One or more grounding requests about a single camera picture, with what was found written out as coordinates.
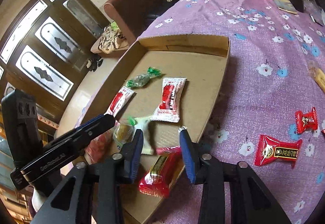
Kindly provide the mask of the pink candy packet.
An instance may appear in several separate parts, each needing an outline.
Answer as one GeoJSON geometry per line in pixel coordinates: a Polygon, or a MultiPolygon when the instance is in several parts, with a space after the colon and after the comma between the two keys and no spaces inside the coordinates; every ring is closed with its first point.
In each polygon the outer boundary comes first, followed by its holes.
{"type": "Polygon", "coordinates": [[[113,141],[113,134],[119,122],[116,121],[113,128],[94,138],[85,149],[85,160],[88,164],[95,164],[104,161],[110,144],[113,141]]]}

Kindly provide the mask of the yellow green candy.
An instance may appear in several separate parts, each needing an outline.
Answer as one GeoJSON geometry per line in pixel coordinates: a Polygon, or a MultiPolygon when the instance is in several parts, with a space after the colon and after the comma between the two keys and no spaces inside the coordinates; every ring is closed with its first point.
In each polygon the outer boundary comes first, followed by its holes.
{"type": "Polygon", "coordinates": [[[121,150],[125,143],[132,141],[136,124],[137,122],[133,117],[129,117],[126,120],[116,123],[113,140],[116,143],[118,150],[121,150]]]}

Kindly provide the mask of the red rectangular snack pack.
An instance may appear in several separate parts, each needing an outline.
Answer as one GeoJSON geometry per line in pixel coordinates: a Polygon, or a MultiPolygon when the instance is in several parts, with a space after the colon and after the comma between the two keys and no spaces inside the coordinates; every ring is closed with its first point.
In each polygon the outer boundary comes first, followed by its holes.
{"type": "Polygon", "coordinates": [[[138,190],[145,195],[168,197],[170,184],[181,157],[180,146],[162,148],[155,163],[140,180],[138,190]]]}

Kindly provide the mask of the cream white candy packet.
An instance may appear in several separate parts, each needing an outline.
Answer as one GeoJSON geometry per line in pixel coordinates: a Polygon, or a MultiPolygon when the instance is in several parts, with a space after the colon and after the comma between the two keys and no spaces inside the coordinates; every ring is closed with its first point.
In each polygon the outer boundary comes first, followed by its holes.
{"type": "Polygon", "coordinates": [[[135,130],[140,129],[143,132],[143,148],[142,154],[144,155],[153,155],[154,149],[150,144],[150,132],[149,132],[149,123],[151,122],[151,117],[138,117],[135,118],[135,130]]]}

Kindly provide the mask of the small red candy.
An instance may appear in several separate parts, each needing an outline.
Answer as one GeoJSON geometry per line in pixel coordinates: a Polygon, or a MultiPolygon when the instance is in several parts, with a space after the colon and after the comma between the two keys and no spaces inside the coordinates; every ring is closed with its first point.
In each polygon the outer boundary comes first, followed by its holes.
{"type": "Polygon", "coordinates": [[[304,114],[302,111],[295,112],[295,121],[297,127],[297,133],[302,134],[306,130],[318,129],[318,118],[316,108],[312,107],[311,111],[304,114]]]}

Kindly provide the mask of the white red snack sachet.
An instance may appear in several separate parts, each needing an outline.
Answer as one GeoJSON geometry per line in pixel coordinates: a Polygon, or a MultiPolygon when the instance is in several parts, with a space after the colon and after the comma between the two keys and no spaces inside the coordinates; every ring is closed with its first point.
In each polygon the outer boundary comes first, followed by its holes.
{"type": "Polygon", "coordinates": [[[180,121],[180,99],[186,81],[186,78],[163,78],[161,102],[151,116],[152,121],[180,121]]]}

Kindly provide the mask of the golden wafer snack pack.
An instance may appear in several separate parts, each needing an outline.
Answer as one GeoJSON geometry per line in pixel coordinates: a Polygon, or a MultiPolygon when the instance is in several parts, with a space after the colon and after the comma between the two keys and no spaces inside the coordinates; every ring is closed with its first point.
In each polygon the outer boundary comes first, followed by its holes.
{"type": "Polygon", "coordinates": [[[307,62],[308,74],[320,87],[320,89],[325,93],[325,75],[324,71],[319,67],[318,63],[315,61],[307,62]]]}

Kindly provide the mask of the purple floral tablecloth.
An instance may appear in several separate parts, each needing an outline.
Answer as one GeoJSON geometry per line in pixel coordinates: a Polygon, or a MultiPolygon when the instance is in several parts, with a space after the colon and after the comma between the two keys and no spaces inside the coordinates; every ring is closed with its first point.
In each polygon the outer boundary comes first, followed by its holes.
{"type": "MultiPolygon", "coordinates": [[[[230,40],[225,75],[199,145],[225,163],[247,162],[290,223],[309,223],[324,193],[324,93],[307,62],[324,67],[324,28],[306,13],[279,10],[273,0],[179,0],[138,40],[183,34],[230,40]],[[318,129],[298,134],[295,112],[312,107],[318,129]],[[254,165],[262,134],[287,143],[302,139],[294,168],[281,160],[254,165]]],[[[158,158],[150,144],[154,154],[142,155],[139,178],[158,158]]]]}

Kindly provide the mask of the shoes on floor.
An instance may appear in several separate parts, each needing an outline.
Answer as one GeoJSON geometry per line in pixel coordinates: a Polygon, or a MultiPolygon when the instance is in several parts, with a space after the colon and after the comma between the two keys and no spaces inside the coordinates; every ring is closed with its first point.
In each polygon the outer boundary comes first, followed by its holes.
{"type": "Polygon", "coordinates": [[[95,72],[99,67],[101,67],[102,63],[103,63],[102,58],[99,59],[92,58],[88,60],[86,67],[89,72],[95,72]]]}

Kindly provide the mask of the wooden glass door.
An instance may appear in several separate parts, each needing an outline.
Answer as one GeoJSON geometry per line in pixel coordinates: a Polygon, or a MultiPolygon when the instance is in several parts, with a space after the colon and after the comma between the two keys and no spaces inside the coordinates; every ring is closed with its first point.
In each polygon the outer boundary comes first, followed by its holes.
{"type": "Polygon", "coordinates": [[[30,0],[1,38],[1,95],[20,89],[58,123],[107,25],[90,0],[30,0]]]}

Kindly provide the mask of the cardboard tray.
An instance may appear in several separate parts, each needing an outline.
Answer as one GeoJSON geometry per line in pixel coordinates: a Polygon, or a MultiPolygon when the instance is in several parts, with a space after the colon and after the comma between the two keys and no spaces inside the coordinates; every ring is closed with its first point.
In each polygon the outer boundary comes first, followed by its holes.
{"type": "Polygon", "coordinates": [[[88,73],[65,110],[56,136],[61,136],[103,114],[128,80],[149,67],[162,72],[135,94],[118,113],[118,119],[146,117],[156,111],[179,114],[177,121],[150,122],[150,139],[156,147],[177,146],[178,129],[186,126],[198,142],[209,121],[230,58],[226,36],[183,34],[141,38],[129,49],[114,52],[103,65],[88,73]]]}

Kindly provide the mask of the small booklet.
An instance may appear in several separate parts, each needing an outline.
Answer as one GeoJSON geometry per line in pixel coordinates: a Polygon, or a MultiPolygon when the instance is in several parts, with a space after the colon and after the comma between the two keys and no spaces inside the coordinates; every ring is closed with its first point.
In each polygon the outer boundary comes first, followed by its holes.
{"type": "Polygon", "coordinates": [[[279,10],[288,12],[294,15],[298,14],[296,8],[292,5],[289,0],[273,0],[279,10]]]}

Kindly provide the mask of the small black container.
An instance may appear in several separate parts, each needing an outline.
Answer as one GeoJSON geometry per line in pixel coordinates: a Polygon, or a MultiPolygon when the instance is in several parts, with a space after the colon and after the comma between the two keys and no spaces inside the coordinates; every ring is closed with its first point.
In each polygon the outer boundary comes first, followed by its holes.
{"type": "Polygon", "coordinates": [[[289,0],[294,8],[299,12],[304,12],[303,0],[289,0]]]}

